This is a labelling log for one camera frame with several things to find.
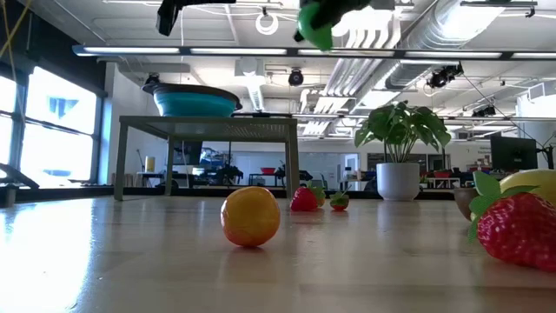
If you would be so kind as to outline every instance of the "security camera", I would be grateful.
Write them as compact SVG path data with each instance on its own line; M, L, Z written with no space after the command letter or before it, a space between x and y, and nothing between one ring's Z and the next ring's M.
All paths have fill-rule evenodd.
M290 86L301 86L303 85L303 74L301 73L300 69L292 69L292 73L289 74L288 79Z

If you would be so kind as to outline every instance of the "monitor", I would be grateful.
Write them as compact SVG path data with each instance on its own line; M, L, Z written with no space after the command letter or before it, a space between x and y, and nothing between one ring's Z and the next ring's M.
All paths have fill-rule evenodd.
M202 142L176 141L174 143L174 165L199 165L201 153Z
M494 170L533 170L539 167L534 139L491 137Z

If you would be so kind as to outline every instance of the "spotlight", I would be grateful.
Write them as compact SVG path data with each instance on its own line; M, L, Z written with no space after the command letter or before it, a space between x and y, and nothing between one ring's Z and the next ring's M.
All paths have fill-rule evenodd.
M458 65L445 66L441 70L433 72L433 76L427 80L427 85L432 89L442 88L452 82L456 76L463 73L461 63Z
M290 86L301 86L303 84L303 74L300 69L292 69L292 73L289 75L288 79Z

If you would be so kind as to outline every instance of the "yellow fruit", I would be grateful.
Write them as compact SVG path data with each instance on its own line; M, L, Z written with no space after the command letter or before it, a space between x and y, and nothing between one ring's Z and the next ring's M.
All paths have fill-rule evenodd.
M515 186L526 185L539 186L532 193L556 206L556 170L526 170L508 176L500 182L502 192Z
M224 235L230 242L256 247L270 240L280 227L280 207L270 191L247 187L228 196L221 218Z

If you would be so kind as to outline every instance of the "white pot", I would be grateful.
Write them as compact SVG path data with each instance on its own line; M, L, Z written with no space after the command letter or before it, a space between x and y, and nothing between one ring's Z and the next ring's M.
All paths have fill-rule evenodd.
M376 168L379 194L388 201L413 201L419 195L417 163L381 163Z

